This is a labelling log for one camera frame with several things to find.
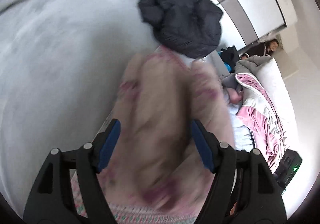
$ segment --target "blurry pink clothing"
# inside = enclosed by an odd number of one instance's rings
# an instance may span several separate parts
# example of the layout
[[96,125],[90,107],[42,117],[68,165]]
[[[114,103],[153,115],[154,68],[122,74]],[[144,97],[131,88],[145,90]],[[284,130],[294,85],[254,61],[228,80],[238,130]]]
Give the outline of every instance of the blurry pink clothing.
[[[214,175],[204,168],[188,137],[190,119],[199,119],[219,141],[234,146],[213,67],[194,61],[189,69],[168,50],[134,56],[124,72],[113,118],[121,122],[121,135],[98,180],[116,220],[192,222]],[[72,187],[78,212],[85,216],[76,177]]]

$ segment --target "pink garment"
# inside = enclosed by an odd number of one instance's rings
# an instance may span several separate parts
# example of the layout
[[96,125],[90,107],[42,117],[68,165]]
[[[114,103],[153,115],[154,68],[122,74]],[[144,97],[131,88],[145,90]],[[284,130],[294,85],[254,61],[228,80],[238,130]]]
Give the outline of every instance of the pink garment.
[[[195,61],[189,69],[168,50],[136,55],[124,72],[113,118],[121,122],[121,135],[98,180],[116,220],[195,220],[214,176],[188,138],[190,119],[199,119],[219,141],[234,147],[212,66]],[[76,177],[72,188],[78,212],[85,216]]]
[[271,171],[274,171],[279,157],[281,157],[280,155],[284,154],[283,129],[280,119],[265,89],[254,77],[250,74],[237,74],[236,77],[245,85],[258,90],[270,104],[276,116],[275,124],[278,126],[277,129],[279,129],[280,132],[272,131],[273,128],[271,125],[273,122],[270,122],[269,118],[260,113],[255,107],[242,106],[237,113],[237,117],[253,132],[256,148],[258,148],[265,157]]

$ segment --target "white wall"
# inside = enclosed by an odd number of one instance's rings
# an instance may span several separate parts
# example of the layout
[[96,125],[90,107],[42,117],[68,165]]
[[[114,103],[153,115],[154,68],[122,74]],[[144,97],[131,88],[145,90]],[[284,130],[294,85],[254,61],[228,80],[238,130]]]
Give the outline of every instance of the white wall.
[[314,0],[292,2],[300,47],[286,51],[299,72],[285,84],[295,110],[303,163],[283,196],[288,217],[307,196],[320,171],[320,11]]

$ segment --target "person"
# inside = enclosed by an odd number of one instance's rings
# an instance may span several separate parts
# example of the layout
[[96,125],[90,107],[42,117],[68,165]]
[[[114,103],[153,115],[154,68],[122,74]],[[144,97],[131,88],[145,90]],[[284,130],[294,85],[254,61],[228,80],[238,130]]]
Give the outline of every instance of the person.
[[247,52],[241,55],[241,59],[245,60],[248,57],[257,56],[272,56],[273,52],[279,47],[277,39],[271,41],[261,42],[260,44],[253,46]]

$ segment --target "black clothing pile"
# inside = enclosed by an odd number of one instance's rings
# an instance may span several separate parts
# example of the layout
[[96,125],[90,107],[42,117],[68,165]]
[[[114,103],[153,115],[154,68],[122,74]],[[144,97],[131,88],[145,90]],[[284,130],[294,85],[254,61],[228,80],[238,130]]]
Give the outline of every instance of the black clothing pile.
[[231,71],[235,70],[235,66],[239,58],[239,53],[236,47],[233,45],[232,47],[227,47],[227,49],[221,49],[220,58],[228,64],[231,68]]
[[203,58],[219,45],[222,10],[210,0],[140,0],[144,22],[155,38],[190,58]]

